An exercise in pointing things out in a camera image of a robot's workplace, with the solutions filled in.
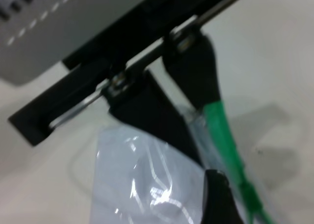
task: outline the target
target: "plastic bag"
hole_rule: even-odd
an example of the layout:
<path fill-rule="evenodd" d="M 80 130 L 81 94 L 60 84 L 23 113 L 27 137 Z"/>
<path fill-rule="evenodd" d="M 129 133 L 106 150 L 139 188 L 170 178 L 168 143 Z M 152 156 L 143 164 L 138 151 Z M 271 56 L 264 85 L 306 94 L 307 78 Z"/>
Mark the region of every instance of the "plastic bag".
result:
<path fill-rule="evenodd" d="M 91 224 L 199 224 L 204 170 L 167 143 L 121 126 L 100 132 Z"/>

